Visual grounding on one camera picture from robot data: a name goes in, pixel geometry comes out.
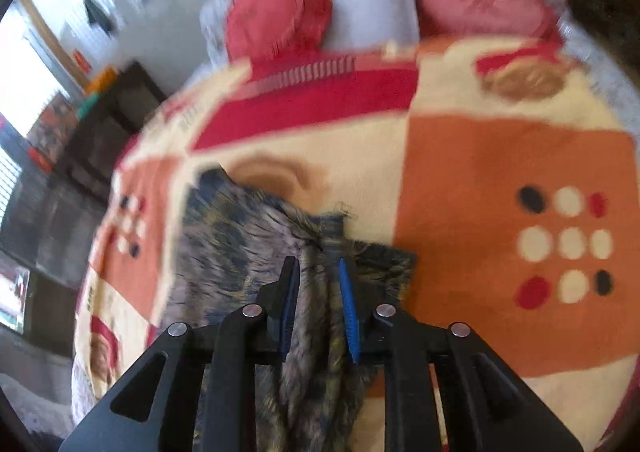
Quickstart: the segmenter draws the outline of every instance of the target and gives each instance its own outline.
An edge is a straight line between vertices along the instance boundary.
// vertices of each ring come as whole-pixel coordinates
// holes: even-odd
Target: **black dot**
[[[533,214],[540,214],[546,208],[545,197],[536,188],[527,185],[518,191],[518,200],[522,206]]]
[[[136,259],[140,255],[140,245],[138,243],[133,243],[129,249],[129,254],[131,254],[131,257]]]
[[[595,281],[598,295],[608,295],[613,290],[613,278],[609,272],[600,270],[595,275]]]

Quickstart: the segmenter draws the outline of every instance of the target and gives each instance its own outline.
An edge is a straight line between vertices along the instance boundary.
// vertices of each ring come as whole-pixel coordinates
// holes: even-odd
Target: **pink pillow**
[[[229,60],[316,50],[331,10],[331,0],[234,0],[226,16]]]
[[[558,17],[543,0],[418,0],[423,34],[557,37]]]

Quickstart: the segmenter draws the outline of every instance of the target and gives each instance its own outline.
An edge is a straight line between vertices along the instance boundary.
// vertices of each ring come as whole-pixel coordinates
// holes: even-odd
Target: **patterned blanket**
[[[634,144],[587,71],[528,39],[433,39],[240,62],[169,99],[119,163],[94,241],[76,419],[155,337],[187,197],[222,166],[417,254],[407,309],[471,324],[594,450],[638,359],[640,223]],[[383,421],[371,398],[354,448],[382,450]]]

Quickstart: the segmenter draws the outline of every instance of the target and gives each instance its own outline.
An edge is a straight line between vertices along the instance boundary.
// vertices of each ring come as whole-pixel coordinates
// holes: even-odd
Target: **metal screw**
[[[471,328],[464,322],[456,322],[451,326],[451,332],[456,337],[465,338],[471,334]]]
[[[242,308],[245,317],[258,317],[262,313],[262,308],[258,304],[247,304]]]
[[[181,337],[187,333],[187,324],[184,322],[174,322],[169,326],[169,334],[172,337]]]
[[[393,317],[393,315],[396,314],[396,308],[393,307],[391,304],[380,304],[377,308],[376,308],[376,313],[378,315],[380,315],[380,317]]]

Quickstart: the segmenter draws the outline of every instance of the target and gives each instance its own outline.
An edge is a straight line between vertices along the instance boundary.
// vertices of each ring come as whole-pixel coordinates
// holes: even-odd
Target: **dark garment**
[[[338,260],[345,248],[361,280],[401,299],[415,256],[345,241],[344,215],[312,217],[275,196],[235,185],[222,169],[191,190],[176,255],[176,282],[161,329],[174,321],[215,324],[278,280],[287,255],[300,261],[300,290],[289,355],[256,369],[260,452],[348,449],[376,370],[351,363]],[[200,417],[194,443],[199,442]]]

